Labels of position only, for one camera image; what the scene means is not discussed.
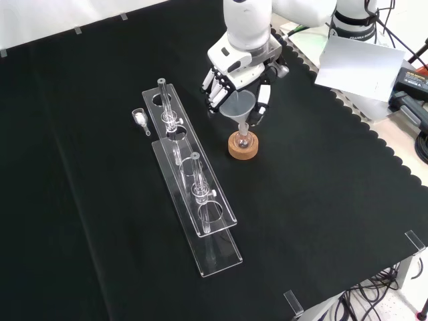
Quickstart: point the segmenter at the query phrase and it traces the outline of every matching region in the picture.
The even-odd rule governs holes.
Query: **white paper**
[[[0,0],[0,49],[166,0]]]
[[[405,53],[341,37],[330,37],[315,83],[388,102]]]

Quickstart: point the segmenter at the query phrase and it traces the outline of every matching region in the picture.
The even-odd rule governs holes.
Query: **floor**
[[[379,7],[388,7],[390,0],[379,0]],[[428,1],[426,0],[398,0],[396,3],[395,10],[391,13],[388,26],[393,33],[395,33],[400,39],[402,39],[410,48],[417,51],[428,37],[428,28],[426,27],[426,19],[424,16],[428,10]],[[381,19],[385,21],[386,11],[383,11]],[[277,15],[274,15],[272,25],[275,28],[279,28],[280,25],[287,23],[288,21]],[[411,57],[410,53],[407,53],[406,58]],[[428,62],[428,52],[423,55],[423,60]],[[415,67],[421,66],[421,63],[415,62]],[[428,186],[428,167],[427,165],[419,162],[419,159],[415,158],[413,141],[415,131],[410,130],[410,134],[403,130],[403,125],[395,126],[398,122],[400,115],[395,118],[397,120],[387,120],[379,124],[371,124],[375,128],[372,128],[379,132],[379,136],[387,141],[388,145],[392,147],[397,154],[403,159],[405,165],[411,168],[412,173],[421,178],[422,183]],[[397,142],[397,135],[401,134],[402,139]],[[421,254],[422,260],[427,264],[428,267],[428,251]],[[420,265],[417,260],[413,262],[410,268],[410,274],[416,276],[419,273]],[[384,300],[377,305],[376,310],[382,320],[416,320],[416,313],[422,309],[426,300],[428,299],[428,272],[423,272],[421,277],[416,280],[407,280],[402,290],[389,291],[385,296]],[[375,291],[367,291],[369,298],[375,297]],[[359,292],[354,291],[352,294],[352,305],[354,306],[356,315],[359,320],[364,316],[364,313],[370,308],[368,302],[366,302]],[[325,321],[334,320],[334,312],[337,304],[329,310]],[[342,315],[342,308],[340,307],[338,313],[338,319]],[[374,312],[371,312],[366,320],[375,321],[379,320]]]

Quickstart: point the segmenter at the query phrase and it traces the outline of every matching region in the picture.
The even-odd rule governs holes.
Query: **clear acrylic stand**
[[[174,87],[158,84],[142,93],[160,138],[153,150],[199,272],[210,276],[242,262],[228,230],[237,220]]]
[[[294,314],[296,315],[293,320],[297,320],[305,312],[300,305],[299,301],[296,299],[293,291],[287,291],[284,293],[284,296],[287,299],[288,304],[292,307]]]

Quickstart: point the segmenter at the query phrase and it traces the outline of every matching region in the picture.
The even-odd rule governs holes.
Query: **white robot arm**
[[[375,7],[377,0],[370,2]],[[251,126],[259,124],[268,110],[267,71],[273,68],[279,78],[289,71],[281,55],[283,39],[271,34],[272,12],[306,27],[318,27],[331,20],[337,6],[348,9],[343,14],[350,21],[336,25],[357,32],[368,28],[351,25],[367,17],[364,0],[223,0],[223,6],[227,32],[208,51],[212,66],[201,89],[209,111],[215,113],[232,92],[260,80],[257,104],[247,119]]]

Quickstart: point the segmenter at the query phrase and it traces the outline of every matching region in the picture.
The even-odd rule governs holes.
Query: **black fabric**
[[[248,162],[228,156],[236,124],[209,119],[199,92],[207,50],[224,31],[220,0],[177,0],[8,50],[8,77],[34,70],[111,320],[287,320],[284,292],[310,308],[414,253],[408,230],[428,243],[427,189],[314,85],[290,48],[291,72],[272,86],[270,114],[255,129],[259,154]],[[25,50],[30,66],[17,61]],[[151,141],[131,117],[161,77],[175,85],[238,219],[232,233],[243,263],[206,279]],[[21,116],[32,104],[18,86],[7,94]],[[32,135],[22,124],[19,131]],[[42,165],[33,166],[50,173]]]
[[[32,47],[0,60],[0,319],[107,320]]]

